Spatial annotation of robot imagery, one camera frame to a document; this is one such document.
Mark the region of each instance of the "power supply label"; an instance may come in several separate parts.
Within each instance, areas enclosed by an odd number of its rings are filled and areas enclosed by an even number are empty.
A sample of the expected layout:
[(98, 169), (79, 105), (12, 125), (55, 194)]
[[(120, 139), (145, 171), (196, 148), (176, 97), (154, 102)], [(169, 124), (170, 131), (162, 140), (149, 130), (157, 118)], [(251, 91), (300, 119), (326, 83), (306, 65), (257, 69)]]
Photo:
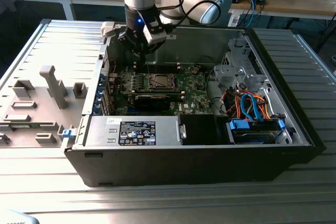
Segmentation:
[(120, 122), (119, 145), (156, 145), (155, 122)]

